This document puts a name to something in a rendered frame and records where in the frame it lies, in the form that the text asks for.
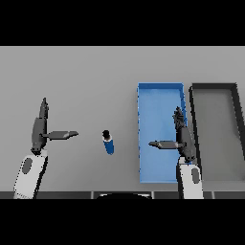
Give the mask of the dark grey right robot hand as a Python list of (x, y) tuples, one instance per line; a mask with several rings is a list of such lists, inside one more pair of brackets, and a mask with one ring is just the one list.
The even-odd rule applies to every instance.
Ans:
[(176, 107), (172, 118), (176, 131), (176, 141), (153, 141), (148, 144), (158, 149), (177, 149), (179, 155), (185, 159), (185, 162), (190, 163), (195, 159), (193, 142), (185, 123), (184, 114), (179, 106)]

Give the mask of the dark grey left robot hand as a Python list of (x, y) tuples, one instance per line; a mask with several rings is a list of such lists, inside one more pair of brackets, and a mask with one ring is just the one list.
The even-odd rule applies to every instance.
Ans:
[(40, 155), (47, 141), (68, 140), (78, 135), (77, 131), (48, 131), (49, 104), (44, 98), (41, 102), (39, 114), (35, 118), (32, 131), (32, 148), (34, 155)]

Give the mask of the blue bin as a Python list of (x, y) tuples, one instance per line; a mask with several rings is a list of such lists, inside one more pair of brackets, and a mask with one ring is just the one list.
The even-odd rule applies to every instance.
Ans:
[(182, 82), (139, 82), (137, 87), (138, 148), (141, 184), (175, 184), (177, 149), (158, 149), (154, 141), (176, 141), (172, 118), (180, 107), (187, 121), (186, 96)]

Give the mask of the dark grey bin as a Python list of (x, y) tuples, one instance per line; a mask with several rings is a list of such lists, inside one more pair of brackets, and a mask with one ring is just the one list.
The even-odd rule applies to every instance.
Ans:
[(193, 83), (190, 113), (206, 182), (245, 182), (245, 122), (236, 83)]

